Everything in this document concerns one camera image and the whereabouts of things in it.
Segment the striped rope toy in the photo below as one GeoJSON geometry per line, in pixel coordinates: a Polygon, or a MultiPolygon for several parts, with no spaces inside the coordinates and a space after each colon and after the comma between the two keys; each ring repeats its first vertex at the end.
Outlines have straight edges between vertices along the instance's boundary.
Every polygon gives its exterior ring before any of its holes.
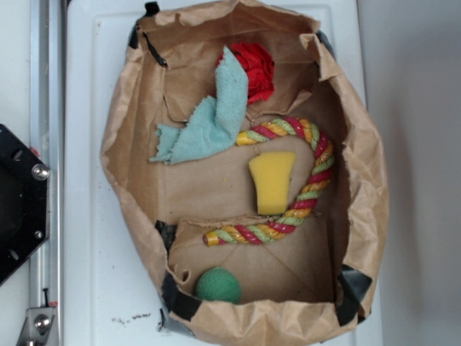
{"type": "Polygon", "coordinates": [[[271,122],[254,126],[251,130],[240,132],[236,144],[237,146],[245,146],[263,143],[281,136],[304,138],[314,151],[314,168],[307,185],[301,190],[296,201],[275,222],[252,226],[227,225],[210,231],[203,236],[206,245],[211,247],[227,243],[255,245],[272,243],[274,240],[292,233],[317,205],[317,199],[330,183],[334,156],[333,144],[325,133],[318,130],[316,125],[303,118],[274,119],[271,122]]]}

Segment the paper bag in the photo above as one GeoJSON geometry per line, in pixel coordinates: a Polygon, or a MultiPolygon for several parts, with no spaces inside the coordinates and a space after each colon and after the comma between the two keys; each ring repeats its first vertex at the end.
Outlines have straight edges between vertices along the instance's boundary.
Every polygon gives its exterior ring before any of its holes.
{"type": "Polygon", "coordinates": [[[221,345],[307,345],[355,328],[370,314],[385,245],[385,159],[364,105],[316,34],[320,24],[255,0],[155,12],[131,37],[102,162],[169,316],[221,345]],[[290,200],[315,161],[305,142],[281,138],[181,164],[149,162],[157,126],[184,127],[200,100],[216,93],[223,47],[239,42],[260,43],[275,62],[275,92],[248,106],[241,130],[286,115],[306,118],[328,134],[336,162],[331,184],[294,233],[268,245],[207,247],[209,230],[261,220],[251,158],[297,153],[290,200]],[[238,278],[239,304],[195,296],[201,274],[216,266],[238,278]]]}

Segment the green ball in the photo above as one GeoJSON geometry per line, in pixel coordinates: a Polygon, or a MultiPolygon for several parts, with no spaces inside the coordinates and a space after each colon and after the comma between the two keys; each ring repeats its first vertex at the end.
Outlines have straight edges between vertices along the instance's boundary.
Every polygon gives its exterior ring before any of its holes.
{"type": "Polygon", "coordinates": [[[204,301],[228,301],[237,304],[241,296],[242,290],[237,278],[221,267],[205,272],[197,284],[197,297],[204,301]]]}

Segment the light blue towel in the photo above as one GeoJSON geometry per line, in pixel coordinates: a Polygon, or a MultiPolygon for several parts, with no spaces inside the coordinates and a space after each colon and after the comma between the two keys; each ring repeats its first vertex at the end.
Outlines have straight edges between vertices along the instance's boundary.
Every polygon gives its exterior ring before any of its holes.
{"type": "Polygon", "coordinates": [[[149,161],[178,164],[200,160],[224,151],[236,142],[246,113],[248,77],[226,47],[215,75],[217,98],[204,98],[185,128],[158,125],[158,152],[149,161]]]}

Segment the yellow sponge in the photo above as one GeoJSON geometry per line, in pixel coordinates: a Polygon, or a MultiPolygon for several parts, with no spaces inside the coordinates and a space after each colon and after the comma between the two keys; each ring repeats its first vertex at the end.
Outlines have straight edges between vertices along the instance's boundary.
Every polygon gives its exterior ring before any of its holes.
{"type": "Polygon", "coordinates": [[[259,215],[276,215],[287,210],[290,175],[295,160],[296,153],[291,151],[273,151],[250,160],[259,215]]]}

